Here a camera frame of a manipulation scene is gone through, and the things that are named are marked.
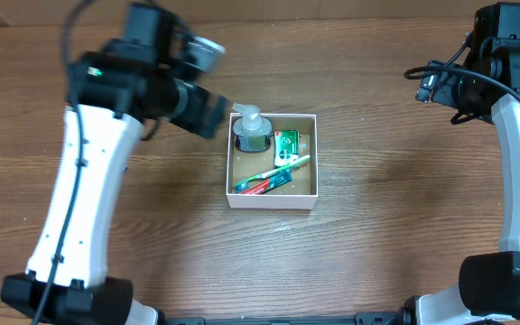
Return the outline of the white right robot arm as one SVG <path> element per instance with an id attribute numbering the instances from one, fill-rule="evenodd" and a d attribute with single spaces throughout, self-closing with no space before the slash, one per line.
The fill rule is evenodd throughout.
<path id="1" fill-rule="evenodd" d="M 405 72 L 416 97 L 454 109 L 452 123 L 493 125 L 500 144 L 504 221 L 499 249 L 472 255 L 448 289 L 409 299 L 395 324 L 500 324 L 520 320 L 520 3 L 477 10 L 474 27 L 448 61 Z"/>

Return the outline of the red green toothpaste tube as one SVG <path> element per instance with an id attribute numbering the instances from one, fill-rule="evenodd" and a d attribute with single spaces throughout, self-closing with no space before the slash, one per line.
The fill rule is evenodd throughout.
<path id="1" fill-rule="evenodd" d="M 292 173 L 289 169 L 279 172 L 278 174 L 269 177 L 267 180 L 261 181 L 256 186 L 242 190 L 241 194 L 250 195 L 261 195 L 265 194 L 270 190 L 274 190 L 278 187 L 293 180 Z"/>

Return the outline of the clear pump soap bottle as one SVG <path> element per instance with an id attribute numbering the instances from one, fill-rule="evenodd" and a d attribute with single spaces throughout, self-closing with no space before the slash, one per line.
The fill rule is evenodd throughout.
<path id="1" fill-rule="evenodd" d="M 259 107 L 234 104 L 240 118 L 233 124 L 236 148 L 243 153 L 261 153 L 270 147 L 271 122 L 262 116 Z"/>

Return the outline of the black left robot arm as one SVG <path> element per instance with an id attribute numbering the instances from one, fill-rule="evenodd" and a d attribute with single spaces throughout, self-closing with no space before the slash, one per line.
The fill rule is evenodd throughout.
<path id="1" fill-rule="evenodd" d="M 67 106 L 60 167 L 41 236 L 25 270 L 4 278 L 3 303 L 33 323 L 162 324 L 130 281 L 107 273 L 107 247 L 121 181 L 147 120 L 212 138 L 228 100 L 202 88 L 224 48 L 195 35 L 153 1 L 129 5 L 123 34 L 70 60 L 70 34 L 87 9 L 64 24 L 60 53 Z"/>

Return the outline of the green soap bar packet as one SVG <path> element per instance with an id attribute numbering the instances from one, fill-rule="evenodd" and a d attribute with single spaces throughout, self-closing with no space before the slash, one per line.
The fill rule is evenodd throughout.
<path id="1" fill-rule="evenodd" d="M 297 130 L 274 132 L 274 166 L 281 167 L 298 159 L 300 134 Z"/>

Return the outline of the green white toothbrush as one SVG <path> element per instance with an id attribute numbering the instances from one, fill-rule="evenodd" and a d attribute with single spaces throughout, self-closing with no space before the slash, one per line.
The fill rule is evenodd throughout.
<path id="1" fill-rule="evenodd" d="M 249 183 L 251 181 L 260 181 L 260 180 L 265 180 L 265 179 L 268 179 L 274 175 L 276 175 L 277 173 L 279 172 L 282 172 L 282 171 L 285 171 L 285 170 L 289 170 L 289 169 L 293 169 L 293 168 L 298 168 L 299 166 L 301 166 L 302 164 L 308 162 L 310 160 L 311 156 L 309 154 L 307 155 L 304 155 L 303 157 L 300 157 L 296 160 L 293 160 L 292 162 L 289 162 L 281 167 L 277 167 L 275 169 L 272 169 L 271 171 L 268 171 L 268 172 L 262 172 L 262 173 L 258 173 L 256 175 L 253 175 L 253 176 L 250 176 L 246 179 L 243 179 L 239 182 L 237 182 L 236 184 L 233 185 L 233 189 L 236 193 L 240 193 L 242 192 L 243 190 L 246 190 L 248 187 L 249 187 Z"/>

